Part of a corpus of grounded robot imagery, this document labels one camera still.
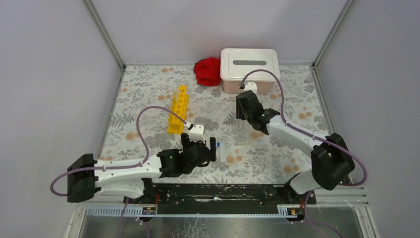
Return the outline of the white plastic box lid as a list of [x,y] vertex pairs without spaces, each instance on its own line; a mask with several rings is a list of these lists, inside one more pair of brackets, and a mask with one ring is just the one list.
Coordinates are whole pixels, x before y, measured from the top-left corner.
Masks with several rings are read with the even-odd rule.
[[277,53],[273,49],[226,48],[221,51],[220,76],[227,81],[241,81],[257,69],[272,72],[280,77]]

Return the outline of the yellow test tube rack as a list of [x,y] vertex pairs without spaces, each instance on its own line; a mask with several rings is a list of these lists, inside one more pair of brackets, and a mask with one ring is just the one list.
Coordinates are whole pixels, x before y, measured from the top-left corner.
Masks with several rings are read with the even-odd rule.
[[[181,85],[179,86],[178,90],[174,91],[172,105],[170,110],[174,112],[176,115],[181,117],[183,120],[186,120],[186,114],[188,109],[188,100],[189,95],[187,94],[187,86]],[[169,114],[168,119],[168,129],[167,133],[169,134],[181,134],[184,130],[184,123],[174,116],[173,114]]]

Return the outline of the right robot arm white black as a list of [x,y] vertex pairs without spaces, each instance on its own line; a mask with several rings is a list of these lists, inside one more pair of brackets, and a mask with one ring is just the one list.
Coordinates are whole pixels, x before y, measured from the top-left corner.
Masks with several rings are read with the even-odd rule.
[[280,112],[263,108],[252,91],[236,96],[236,112],[237,118],[246,120],[254,130],[284,140],[309,156],[311,169],[299,172],[286,183],[284,198],[290,204],[297,204],[304,193],[313,189],[333,190],[355,168],[342,136],[317,136],[286,123]]

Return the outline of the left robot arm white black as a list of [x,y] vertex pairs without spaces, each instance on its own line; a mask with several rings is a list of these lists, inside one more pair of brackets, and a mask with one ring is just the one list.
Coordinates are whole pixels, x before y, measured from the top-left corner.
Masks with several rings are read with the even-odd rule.
[[102,161],[82,155],[67,168],[67,202],[80,203],[98,196],[123,196],[143,204],[152,201],[153,180],[177,178],[216,161],[216,138],[194,142],[181,134],[182,149],[166,149],[142,159]]

